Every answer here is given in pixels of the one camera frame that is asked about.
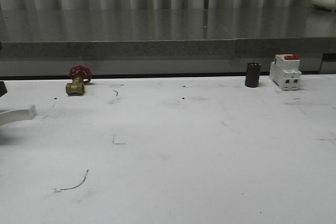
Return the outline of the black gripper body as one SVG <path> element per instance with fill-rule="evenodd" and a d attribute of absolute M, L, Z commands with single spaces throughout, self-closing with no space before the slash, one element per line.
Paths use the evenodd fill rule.
<path fill-rule="evenodd" d="M 0 81 L 0 97 L 5 95 L 7 93 L 7 87 L 4 83 L 4 81 Z"/>

